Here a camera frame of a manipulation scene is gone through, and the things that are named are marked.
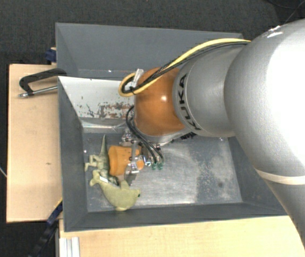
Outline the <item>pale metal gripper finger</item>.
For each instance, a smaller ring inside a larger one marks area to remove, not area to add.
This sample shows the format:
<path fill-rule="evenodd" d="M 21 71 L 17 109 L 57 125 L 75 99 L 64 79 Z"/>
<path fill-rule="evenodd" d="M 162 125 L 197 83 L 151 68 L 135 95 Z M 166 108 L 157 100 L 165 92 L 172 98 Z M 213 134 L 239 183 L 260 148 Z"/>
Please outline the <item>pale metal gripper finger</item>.
<path fill-rule="evenodd" d="M 128 163 L 127 167 L 125 168 L 124 179 L 128 183 L 129 186 L 131 186 L 133 181 L 135 181 L 139 172 L 140 172 L 140 170 L 138 169 L 136 162 Z"/>
<path fill-rule="evenodd" d="M 120 146 L 132 146 L 134 144 L 135 137 L 133 133 L 126 128 L 121 136 Z"/>

